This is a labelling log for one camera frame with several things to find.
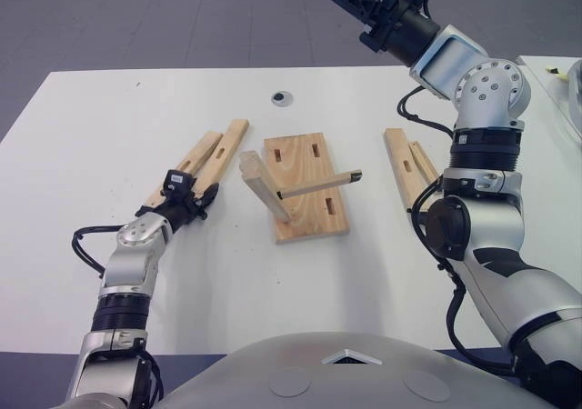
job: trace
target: wooden peg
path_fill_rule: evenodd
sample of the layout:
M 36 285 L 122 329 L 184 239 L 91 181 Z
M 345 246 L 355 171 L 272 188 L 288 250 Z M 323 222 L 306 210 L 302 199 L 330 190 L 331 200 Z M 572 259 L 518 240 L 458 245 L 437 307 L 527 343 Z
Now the wooden peg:
M 228 163 L 235 154 L 243 136 L 245 136 L 246 129 L 248 129 L 248 120 L 233 120 L 230 122 L 230 126 L 220 140 L 220 144 L 218 144 L 196 179 L 194 184 L 196 198 L 202 197 L 208 186 L 220 182 Z
M 210 157 L 212 151 L 218 145 L 220 138 L 222 138 L 222 134 L 218 132 L 206 132 L 202 139 L 180 161 L 176 170 L 195 175 L 202 165 L 204 165 L 208 157 Z M 165 198 L 162 196 L 162 185 L 159 185 L 145 201 L 144 206 L 155 208 L 161 205 L 164 200 Z
M 304 184 L 287 186 L 279 190 L 280 198 L 289 198 L 296 195 L 313 193 L 321 189 L 333 188 L 334 186 L 346 185 L 357 182 L 362 178 L 362 170 L 347 171 L 339 175 L 331 175 L 322 179 L 317 179 Z
M 410 148 L 410 152 L 412 153 L 412 157 L 414 158 L 418 169 L 425 177 L 426 181 L 432 184 L 437 180 L 438 173 L 433 163 L 430 162 L 430 158 L 426 155 L 422 145 L 420 145 L 418 141 L 413 141 L 408 144 L 408 147 Z
M 266 207 L 283 223 L 291 220 L 291 215 L 286 209 L 285 203 L 277 195 L 276 183 L 273 176 L 267 171 L 265 164 L 255 151 L 240 154 L 238 166 L 243 180 L 253 190 Z

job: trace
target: white table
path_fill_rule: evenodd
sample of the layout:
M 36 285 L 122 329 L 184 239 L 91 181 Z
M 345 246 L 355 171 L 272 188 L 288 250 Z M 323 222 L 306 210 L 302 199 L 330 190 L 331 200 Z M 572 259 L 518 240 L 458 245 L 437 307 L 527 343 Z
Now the white table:
M 582 289 L 582 159 L 552 118 L 560 114 L 525 70 L 527 237 L 522 255 Z M 153 354 L 229 353 L 304 331 L 385 334 L 448 348 L 453 285 L 417 241 L 382 140 L 401 126 L 436 167 L 445 135 L 405 122 L 396 102 L 415 86 L 404 67 L 127 70 L 52 73 L 0 144 L 0 351 L 78 353 L 99 280 L 70 249 L 73 231 L 123 223 L 206 130 L 233 118 L 263 139 L 323 132 L 337 171 L 361 168 L 343 189 L 346 236 L 275 245 L 269 216 L 233 162 L 209 217 L 183 228 L 160 264 L 147 330 Z M 270 96 L 287 90 L 286 108 Z M 409 109 L 452 125 L 453 107 L 422 93 Z M 87 237 L 106 263 L 113 234 Z M 457 321 L 467 346 L 496 341 L 467 300 Z

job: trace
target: light wood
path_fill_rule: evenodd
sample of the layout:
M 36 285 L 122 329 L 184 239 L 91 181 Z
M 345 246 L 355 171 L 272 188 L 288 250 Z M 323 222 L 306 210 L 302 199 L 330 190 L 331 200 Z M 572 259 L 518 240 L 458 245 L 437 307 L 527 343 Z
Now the light wood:
M 409 212 L 416 198 L 425 190 L 426 185 L 416 167 L 404 131 L 387 128 L 384 131 L 384 141 L 402 201 Z
M 413 141 L 408 144 L 408 147 L 410 148 L 412 157 L 416 162 L 416 166 L 418 166 L 418 169 L 425 177 L 426 181 L 429 184 L 432 184 L 437 180 L 439 174 L 433 163 L 430 162 L 430 158 L 426 155 L 422 145 L 420 145 L 418 141 Z
M 265 140 L 266 167 L 282 188 L 334 175 L 322 134 L 284 136 Z M 327 188 L 285 200 L 291 221 L 275 219 L 278 244 L 310 237 L 349 232 L 339 188 Z
M 345 173 L 340 173 L 339 175 L 332 175 L 322 179 L 314 180 L 312 182 L 307 182 L 305 184 L 282 188 L 279 190 L 279 196 L 281 198 L 289 198 L 295 197 L 296 195 L 313 193 L 314 191 L 319 191 L 321 189 L 351 184 L 352 182 L 359 181 L 361 177 L 362 170 L 346 171 Z
M 213 150 L 218 145 L 218 142 L 222 138 L 222 134 L 218 132 L 206 132 L 200 141 L 188 152 L 186 156 L 180 161 L 176 170 L 180 170 L 184 173 L 190 175 L 195 175 L 198 170 L 204 165 L 204 162 L 210 157 Z M 144 206 L 148 207 L 158 207 L 164 202 L 165 198 L 162 196 L 162 185 L 159 185 L 157 189 L 149 196 L 145 201 Z
M 210 156 L 204 169 L 198 175 L 194 184 L 194 194 L 197 198 L 202 197 L 208 186 L 220 182 L 228 167 L 228 163 L 238 148 L 238 145 L 245 136 L 248 129 L 248 120 L 233 120 L 215 151 Z
M 243 180 L 249 188 L 253 190 L 266 207 L 283 223 L 291 220 L 291 215 L 286 209 L 285 203 L 276 193 L 275 179 L 266 170 L 265 164 L 261 161 L 257 152 L 243 152 L 240 154 L 240 164 L 238 166 L 243 176 Z

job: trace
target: wooden board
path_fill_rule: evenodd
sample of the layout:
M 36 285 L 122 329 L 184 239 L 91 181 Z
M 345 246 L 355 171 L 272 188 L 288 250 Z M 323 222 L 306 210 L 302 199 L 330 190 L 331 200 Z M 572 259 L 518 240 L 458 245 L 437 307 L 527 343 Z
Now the wooden board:
M 409 212 L 416 198 L 425 190 L 426 185 L 416 167 L 404 131 L 387 128 L 384 131 L 384 141 L 402 201 Z
M 286 209 L 286 204 L 277 195 L 275 179 L 267 171 L 258 153 L 255 151 L 241 153 L 238 167 L 242 173 L 243 181 L 256 196 L 277 219 L 288 223 L 291 216 Z
M 334 175 L 323 134 L 284 136 L 265 140 L 266 167 L 281 187 Z M 337 187 L 285 200 L 291 221 L 275 219 L 276 241 L 346 234 L 349 223 Z
M 210 156 L 204 169 L 196 179 L 194 184 L 194 194 L 197 198 L 202 197 L 208 186 L 220 182 L 228 167 L 228 163 L 238 148 L 238 145 L 245 136 L 248 129 L 248 120 L 233 120 L 215 151 Z
M 412 153 L 412 157 L 416 162 L 416 166 L 425 177 L 426 181 L 429 184 L 432 184 L 438 178 L 438 172 L 432 162 L 430 162 L 430 158 L 426 155 L 425 149 L 422 148 L 422 145 L 418 141 L 413 141 L 412 143 L 408 144 L 410 148 L 410 153 Z
M 180 161 L 175 168 L 190 175 L 196 175 L 198 170 L 204 165 L 204 162 L 210 157 L 213 150 L 218 145 L 222 138 L 222 134 L 218 132 L 206 132 L 200 141 L 188 152 L 186 156 Z M 164 202 L 165 198 L 162 196 L 162 185 L 149 196 L 145 201 L 144 206 L 158 207 Z

